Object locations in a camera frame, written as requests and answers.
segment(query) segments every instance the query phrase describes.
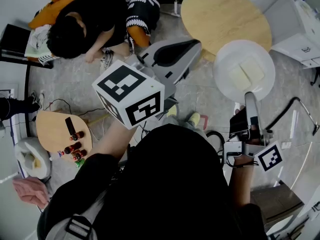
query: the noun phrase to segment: oval wooden table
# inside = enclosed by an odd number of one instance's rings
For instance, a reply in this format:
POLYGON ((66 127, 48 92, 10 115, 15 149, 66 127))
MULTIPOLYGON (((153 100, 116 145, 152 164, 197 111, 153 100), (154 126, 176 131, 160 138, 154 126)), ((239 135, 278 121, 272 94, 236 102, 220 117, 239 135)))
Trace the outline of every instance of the oval wooden table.
POLYGON ((250 0, 183 0, 181 18, 189 34, 201 41, 209 61, 234 40, 256 42, 267 52, 272 46, 269 23, 250 0))
MULTIPOLYGON (((84 137, 77 140, 82 144, 80 150, 86 150, 89 153, 92 149, 90 130, 79 116, 73 114, 40 110, 36 116, 36 133, 41 145, 45 150, 57 153, 58 151, 63 151, 65 147, 76 143, 76 141, 69 139, 70 134, 66 125, 66 119, 69 117, 75 131, 84 132, 84 137)), ((74 162, 68 155, 64 155, 62 158, 74 162)))

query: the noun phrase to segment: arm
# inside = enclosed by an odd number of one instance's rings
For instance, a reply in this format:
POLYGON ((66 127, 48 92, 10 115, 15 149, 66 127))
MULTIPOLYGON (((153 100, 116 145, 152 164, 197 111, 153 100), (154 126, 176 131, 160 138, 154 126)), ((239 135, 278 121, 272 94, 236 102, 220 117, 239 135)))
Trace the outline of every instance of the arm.
MULTIPOLYGON (((234 165, 249 163, 253 158, 241 155, 235 157, 234 165)), ((229 188, 231 189, 232 200, 235 208, 241 208, 250 203, 251 181, 254 173, 254 166, 233 168, 229 188)))
POLYGON ((101 49, 102 46, 112 37, 115 32, 115 26, 113 26, 109 31, 102 31, 92 47, 86 52, 85 60, 91 63, 95 59, 95 54, 101 49))
POLYGON ((99 153, 111 155, 119 161, 126 152, 128 144, 136 130, 137 127, 128 130, 115 119, 103 138, 91 149, 86 159, 99 153))

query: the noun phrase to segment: pink cloth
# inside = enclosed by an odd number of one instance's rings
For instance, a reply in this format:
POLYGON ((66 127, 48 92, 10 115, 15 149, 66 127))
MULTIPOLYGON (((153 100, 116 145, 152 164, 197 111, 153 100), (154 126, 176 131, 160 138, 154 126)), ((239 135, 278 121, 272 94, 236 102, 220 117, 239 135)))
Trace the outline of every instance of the pink cloth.
POLYGON ((22 201, 37 205, 41 209, 44 209, 48 204, 48 190, 38 178, 14 179, 12 183, 22 201))

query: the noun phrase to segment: ar tag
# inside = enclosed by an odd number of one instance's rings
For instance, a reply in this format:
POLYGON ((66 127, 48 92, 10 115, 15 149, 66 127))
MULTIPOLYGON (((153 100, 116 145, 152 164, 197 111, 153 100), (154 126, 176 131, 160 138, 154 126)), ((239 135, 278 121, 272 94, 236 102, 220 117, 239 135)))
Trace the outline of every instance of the ar tag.
POLYGON ((268 145, 254 156, 265 173, 271 172, 279 164, 283 164, 283 157, 284 155, 278 141, 268 145))

